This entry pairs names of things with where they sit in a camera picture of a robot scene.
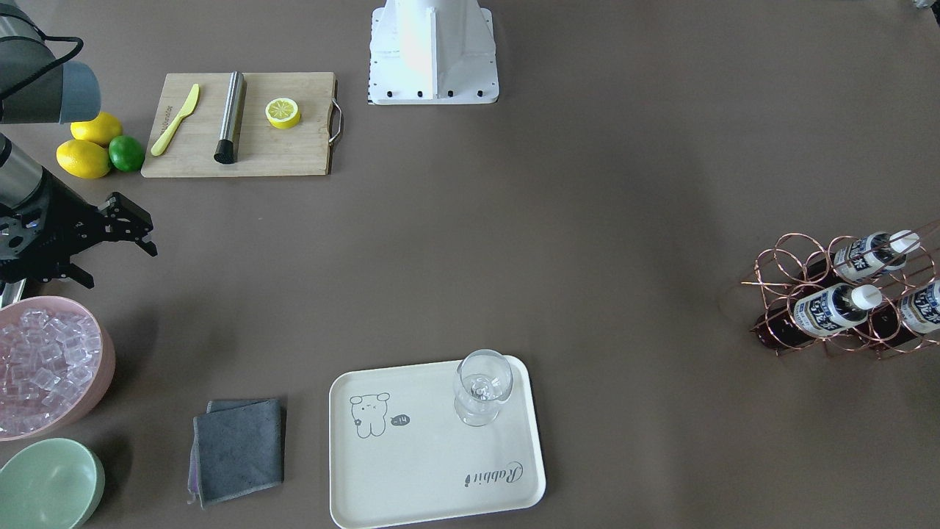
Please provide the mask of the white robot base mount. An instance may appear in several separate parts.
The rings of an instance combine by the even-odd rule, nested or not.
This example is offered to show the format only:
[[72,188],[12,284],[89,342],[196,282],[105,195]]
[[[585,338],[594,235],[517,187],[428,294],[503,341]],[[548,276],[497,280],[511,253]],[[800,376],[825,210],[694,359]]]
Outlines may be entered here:
[[493,13],[477,1],[386,1],[370,21],[370,104],[498,101]]

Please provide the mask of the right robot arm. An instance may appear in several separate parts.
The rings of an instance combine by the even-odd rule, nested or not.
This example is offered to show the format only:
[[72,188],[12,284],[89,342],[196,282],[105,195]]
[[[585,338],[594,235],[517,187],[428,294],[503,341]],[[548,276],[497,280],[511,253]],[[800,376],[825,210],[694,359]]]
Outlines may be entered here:
[[[1,4],[2,123],[74,123],[94,118],[101,93],[93,71],[75,60],[80,37],[58,57],[48,35],[13,1]],[[4,284],[94,278],[73,256],[104,242],[129,241],[155,256],[151,215],[120,193],[97,206],[69,188],[9,137],[1,145],[1,273]]]

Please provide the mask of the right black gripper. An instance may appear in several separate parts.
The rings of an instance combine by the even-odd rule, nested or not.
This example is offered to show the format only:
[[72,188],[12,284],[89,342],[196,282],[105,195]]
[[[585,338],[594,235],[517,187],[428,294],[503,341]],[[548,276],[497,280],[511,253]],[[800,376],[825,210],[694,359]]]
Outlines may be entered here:
[[50,171],[23,204],[2,207],[2,281],[70,280],[87,289],[94,278],[73,256],[101,242],[134,242],[156,257],[150,213],[121,193],[102,207],[86,202]]

